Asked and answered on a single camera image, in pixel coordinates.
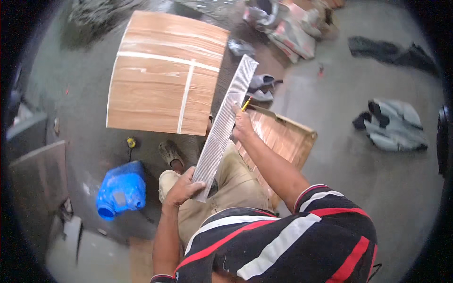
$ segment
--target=yellow pencil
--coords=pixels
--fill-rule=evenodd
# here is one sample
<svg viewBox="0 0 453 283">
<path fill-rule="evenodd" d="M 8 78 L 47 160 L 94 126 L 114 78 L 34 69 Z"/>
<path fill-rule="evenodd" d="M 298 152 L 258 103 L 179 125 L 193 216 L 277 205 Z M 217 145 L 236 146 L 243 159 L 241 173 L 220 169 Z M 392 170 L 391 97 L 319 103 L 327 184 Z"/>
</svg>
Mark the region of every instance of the yellow pencil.
<svg viewBox="0 0 453 283">
<path fill-rule="evenodd" d="M 244 106 L 242 107 L 242 109 L 241 109 L 242 112 L 244 112 L 244 111 L 246 110 L 247 106 L 248 106 L 249 103 L 250 103 L 250 100 L 252 100 L 252 97 L 251 97 L 251 96 L 249 97 L 249 100 L 247 100 L 247 101 L 245 102 Z"/>
</svg>

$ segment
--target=gray floor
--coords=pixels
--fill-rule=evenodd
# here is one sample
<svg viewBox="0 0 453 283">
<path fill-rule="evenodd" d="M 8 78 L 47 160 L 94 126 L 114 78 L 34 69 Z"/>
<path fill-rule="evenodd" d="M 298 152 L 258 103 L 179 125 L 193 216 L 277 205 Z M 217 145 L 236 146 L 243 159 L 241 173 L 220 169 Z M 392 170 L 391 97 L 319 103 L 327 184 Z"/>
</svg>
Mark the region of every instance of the gray floor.
<svg viewBox="0 0 453 283">
<path fill-rule="evenodd" d="M 166 10 L 162 2 L 156 10 Z M 426 240 L 439 206 L 442 179 L 437 175 L 435 133 L 442 104 L 439 79 L 422 71 L 352 58 L 347 37 L 362 35 L 427 49 L 409 14 L 383 2 L 347 0 L 336 10 L 340 34 L 317 47 L 316 58 L 290 68 L 271 109 L 318 131 L 318 140 L 304 166 L 311 183 L 324 183 L 344 193 L 373 218 L 379 240 L 376 261 L 384 267 L 373 282 L 398 281 Z M 165 139 L 182 149 L 196 139 L 176 135 L 105 128 L 111 70 L 124 26 L 89 48 L 68 49 L 60 42 L 60 11 L 46 32 L 29 76 L 26 99 L 60 119 L 67 146 L 68 189 L 74 210 L 89 230 L 101 228 L 117 241 L 134 235 L 152 238 L 159 219 L 156 202 L 159 172 L 167 169 L 156 152 Z M 318 78 L 319 63 L 325 67 Z M 430 147 L 425 153 L 385 153 L 374 148 L 351 124 L 374 97 L 411 103 L 418 111 Z M 133 153 L 150 175 L 148 204 L 113 222 L 102 221 L 95 198 L 107 170 L 127 161 L 125 139 L 134 135 L 142 145 Z M 48 142 L 57 139 L 50 133 Z M 184 151 L 188 159 L 196 152 Z"/>
</svg>

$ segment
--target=khaki pants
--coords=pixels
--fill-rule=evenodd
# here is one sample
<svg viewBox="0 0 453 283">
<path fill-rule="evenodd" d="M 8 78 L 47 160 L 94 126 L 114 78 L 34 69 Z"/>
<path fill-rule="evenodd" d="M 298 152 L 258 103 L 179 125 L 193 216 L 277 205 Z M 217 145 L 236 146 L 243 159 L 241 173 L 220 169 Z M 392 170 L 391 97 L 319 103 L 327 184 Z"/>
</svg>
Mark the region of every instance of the khaki pants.
<svg viewBox="0 0 453 283">
<path fill-rule="evenodd" d="M 180 175 L 172 170 L 159 177 L 159 199 L 163 201 Z M 259 185 L 253 172 L 239 155 L 234 143 L 229 140 L 216 173 L 218 192 L 206 203 L 188 199 L 179 207 L 179 237 L 184 249 L 201 224 L 209 216 L 230 207 L 246 206 L 272 210 L 271 202 Z"/>
</svg>

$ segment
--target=hand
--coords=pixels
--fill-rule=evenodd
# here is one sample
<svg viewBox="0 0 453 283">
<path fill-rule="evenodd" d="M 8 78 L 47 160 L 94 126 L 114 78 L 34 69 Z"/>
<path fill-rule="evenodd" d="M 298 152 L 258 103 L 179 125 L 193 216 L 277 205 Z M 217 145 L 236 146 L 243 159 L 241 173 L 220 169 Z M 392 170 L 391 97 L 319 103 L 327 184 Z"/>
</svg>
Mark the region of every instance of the hand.
<svg viewBox="0 0 453 283">
<path fill-rule="evenodd" d="M 186 171 L 186 173 L 179 177 L 178 181 L 173 185 L 165 197 L 164 205 L 179 207 L 196 192 L 206 186 L 205 182 L 192 183 L 194 172 L 195 167 L 191 167 Z"/>
<path fill-rule="evenodd" d="M 238 105 L 233 105 L 233 111 L 236 113 L 236 126 L 233 129 L 233 136 L 242 142 L 247 137 L 255 135 L 250 115 L 245 111 L 242 112 Z"/>
</svg>

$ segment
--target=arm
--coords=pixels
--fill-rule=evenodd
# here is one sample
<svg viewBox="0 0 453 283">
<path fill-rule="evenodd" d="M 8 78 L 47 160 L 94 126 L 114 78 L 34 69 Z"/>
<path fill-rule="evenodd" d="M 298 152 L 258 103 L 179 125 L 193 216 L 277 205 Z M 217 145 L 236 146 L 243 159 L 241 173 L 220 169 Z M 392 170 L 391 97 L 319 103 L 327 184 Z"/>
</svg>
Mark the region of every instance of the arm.
<svg viewBox="0 0 453 283">
<path fill-rule="evenodd" d="M 241 142 L 269 186 L 285 202 L 289 211 L 293 212 L 297 198 L 310 184 L 291 163 L 260 139 L 253 130 L 248 113 L 236 106 L 234 111 L 236 127 L 233 135 Z"/>
<path fill-rule="evenodd" d="M 155 275 L 172 275 L 179 264 L 179 206 L 205 186 L 203 182 L 192 183 L 194 171 L 195 167 L 191 167 L 179 178 L 162 204 L 162 215 L 157 226 L 153 248 Z"/>
</svg>

